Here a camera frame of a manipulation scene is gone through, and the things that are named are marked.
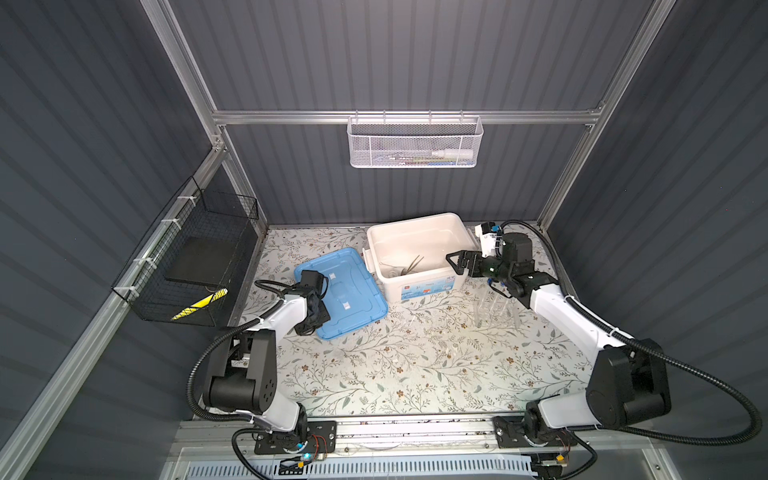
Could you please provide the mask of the clear test tube rack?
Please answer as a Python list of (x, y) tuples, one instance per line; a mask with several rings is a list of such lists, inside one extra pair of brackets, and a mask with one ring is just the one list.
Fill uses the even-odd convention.
[(478, 294), (473, 303), (477, 328), (511, 328), (518, 324), (516, 302), (491, 289)]

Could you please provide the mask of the blue plastic bin lid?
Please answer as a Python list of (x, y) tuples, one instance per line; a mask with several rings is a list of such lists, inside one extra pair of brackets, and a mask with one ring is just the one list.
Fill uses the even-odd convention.
[(343, 248), (304, 262), (295, 268), (294, 279), (300, 280), (304, 270), (317, 271), (329, 282), (323, 302), (330, 320), (316, 331), (319, 338), (341, 337), (388, 314), (383, 294), (355, 249)]

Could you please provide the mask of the metal tweezers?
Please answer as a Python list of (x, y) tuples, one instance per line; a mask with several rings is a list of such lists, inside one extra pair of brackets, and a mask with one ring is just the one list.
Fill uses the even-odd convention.
[(409, 275), (424, 259), (423, 255), (417, 255), (406, 267), (400, 270), (401, 276)]

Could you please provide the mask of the white plastic storage bin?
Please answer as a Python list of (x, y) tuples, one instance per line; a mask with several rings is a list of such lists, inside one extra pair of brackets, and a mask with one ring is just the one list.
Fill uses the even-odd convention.
[(371, 226), (363, 259), (390, 304), (451, 292), (463, 286), (446, 256), (477, 248), (461, 218), (443, 213)]

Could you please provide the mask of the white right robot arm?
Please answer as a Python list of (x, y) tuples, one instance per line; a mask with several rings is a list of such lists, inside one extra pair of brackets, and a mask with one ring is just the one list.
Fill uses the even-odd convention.
[(445, 259), (457, 274), (486, 279), (495, 293), (515, 299), (568, 337), (592, 366), (584, 391), (527, 404), (524, 435), (533, 444), (574, 427), (620, 429), (668, 414), (671, 398), (665, 363), (649, 354), (655, 342), (629, 345), (629, 335), (589, 319), (589, 310), (566, 293), (559, 280), (536, 267), (533, 243), (524, 233), (506, 233), (486, 222), (477, 227), (479, 250)]

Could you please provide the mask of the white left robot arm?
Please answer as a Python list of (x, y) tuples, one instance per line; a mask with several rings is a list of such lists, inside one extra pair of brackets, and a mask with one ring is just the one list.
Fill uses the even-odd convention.
[(209, 421), (248, 421), (269, 432), (303, 437), (305, 408), (278, 391), (277, 347), (289, 332), (311, 335), (330, 320), (324, 304), (329, 280), (305, 270), (292, 285), (274, 280), (254, 285), (275, 294), (276, 302), (204, 350), (188, 379), (188, 405)]

